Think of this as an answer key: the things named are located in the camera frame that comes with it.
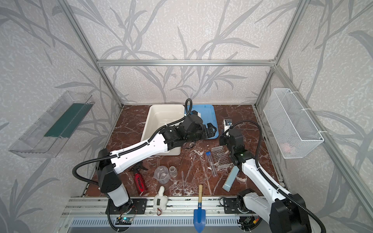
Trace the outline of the clear acrylic test tube rack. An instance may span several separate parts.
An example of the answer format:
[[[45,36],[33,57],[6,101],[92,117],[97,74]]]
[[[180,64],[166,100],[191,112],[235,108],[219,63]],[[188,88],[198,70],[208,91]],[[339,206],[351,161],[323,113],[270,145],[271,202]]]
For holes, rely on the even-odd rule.
[[[211,149],[211,155],[216,170],[223,170],[231,166],[229,159],[229,151],[225,151],[223,146],[214,147]]]

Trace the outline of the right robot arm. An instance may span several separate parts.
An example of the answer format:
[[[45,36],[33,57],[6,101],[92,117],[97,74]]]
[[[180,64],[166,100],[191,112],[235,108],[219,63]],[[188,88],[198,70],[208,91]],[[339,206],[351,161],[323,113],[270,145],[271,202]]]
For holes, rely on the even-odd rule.
[[[233,123],[231,119],[223,121],[224,131],[219,143],[230,151],[230,159],[260,190],[263,198],[248,189],[238,195],[245,211],[253,211],[267,222],[273,233],[311,233],[310,220],[313,219],[322,233],[326,232],[323,222],[306,206],[299,194],[292,194],[272,178],[259,163],[259,152],[263,140],[262,131],[255,153],[245,148],[244,137],[236,126],[243,124],[241,120]]]

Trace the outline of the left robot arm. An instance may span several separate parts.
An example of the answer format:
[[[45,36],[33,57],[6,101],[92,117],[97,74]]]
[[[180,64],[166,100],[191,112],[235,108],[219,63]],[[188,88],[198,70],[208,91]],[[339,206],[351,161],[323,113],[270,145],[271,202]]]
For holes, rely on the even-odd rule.
[[[192,107],[192,100],[188,98],[185,102],[186,115],[181,119],[159,127],[148,139],[130,147],[113,151],[102,149],[96,159],[77,164],[72,169],[73,176],[98,186],[115,207],[131,206],[132,201],[119,177],[120,173],[153,155],[181,147],[187,142],[197,142],[215,136],[217,128],[212,123],[204,124]],[[96,165],[98,181],[78,174],[79,168],[93,163]]]

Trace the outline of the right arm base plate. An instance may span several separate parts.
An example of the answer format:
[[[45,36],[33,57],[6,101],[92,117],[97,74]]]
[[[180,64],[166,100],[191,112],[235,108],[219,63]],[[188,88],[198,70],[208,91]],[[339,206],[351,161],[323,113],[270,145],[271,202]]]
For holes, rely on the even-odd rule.
[[[249,210],[240,209],[236,198],[221,197],[219,202],[225,214],[246,214],[249,212]]]

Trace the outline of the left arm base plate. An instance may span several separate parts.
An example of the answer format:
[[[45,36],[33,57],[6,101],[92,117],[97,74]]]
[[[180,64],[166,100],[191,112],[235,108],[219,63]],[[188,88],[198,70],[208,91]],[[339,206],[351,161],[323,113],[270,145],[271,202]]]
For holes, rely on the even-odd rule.
[[[147,199],[130,199],[130,201],[120,207],[116,207],[111,199],[105,213],[107,215],[143,215],[147,206]]]

